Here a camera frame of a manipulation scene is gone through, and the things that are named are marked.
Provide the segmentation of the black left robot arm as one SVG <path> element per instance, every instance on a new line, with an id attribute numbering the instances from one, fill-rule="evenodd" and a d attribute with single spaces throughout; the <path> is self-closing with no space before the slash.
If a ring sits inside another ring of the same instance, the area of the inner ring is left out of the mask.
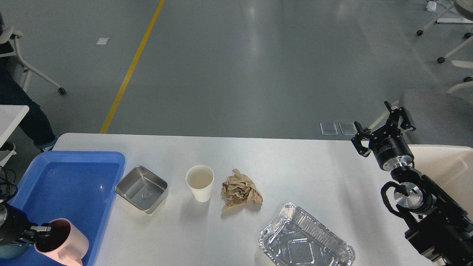
<path id="1" fill-rule="evenodd" d="M 0 205 L 0 245 L 31 246 L 51 237 L 53 223 L 38 225 L 30 222 L 27 215 L 10 204 Z"/>

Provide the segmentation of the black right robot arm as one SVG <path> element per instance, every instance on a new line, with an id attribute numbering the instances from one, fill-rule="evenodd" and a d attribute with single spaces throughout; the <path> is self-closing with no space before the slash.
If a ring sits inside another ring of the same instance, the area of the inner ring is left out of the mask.
<path id="1" fill-rule="evenodd" d="M 386 209 L 408 226 L 404 237 L 416 251 L 446 266 L 471 266 L 473 262 L 472 221 L 468 213 L 434 180 L 415 168 L 414 155 L 403 133 L 415 131 L 404 107 L 384 101 L 386 123 L 372 130 L 355 121 L 351 142 L 359 155 L 373 154 L 381 170 L 392 181 L 381 188 Z"/>

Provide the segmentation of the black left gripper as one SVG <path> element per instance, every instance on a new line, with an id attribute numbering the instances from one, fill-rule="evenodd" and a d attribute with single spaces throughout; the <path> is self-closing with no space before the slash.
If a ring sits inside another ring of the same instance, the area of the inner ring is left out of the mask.
<path id="1" fill-rule="evenodd" d="M 52 236 L 53 223 L 36 225 L 20 209 L 7 203 L 0 205 L 0 245 L 45 242 Z"/>

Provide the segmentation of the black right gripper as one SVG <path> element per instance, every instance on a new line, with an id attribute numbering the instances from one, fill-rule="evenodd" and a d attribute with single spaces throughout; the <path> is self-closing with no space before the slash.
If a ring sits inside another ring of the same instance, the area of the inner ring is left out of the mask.
<path id="1" fill-rule="evenodd" d="M 385 127 L 371 133 L 371 129 L 363 127 L 358 121 L 354 122 L 356 133 L 351 142 L 359 155 L 368 157 L 372 151 L 375 159 L 384 171 L 392 171 L 400 166 L 410 165 L 414 155 L 403 138 L 403 134 L 416 131 L 412 116 L 404 107 L 394 107 L 384 101 L 388 110 Z M 370 141 L 370 148 L 363 146 L 362 141 Z"/>

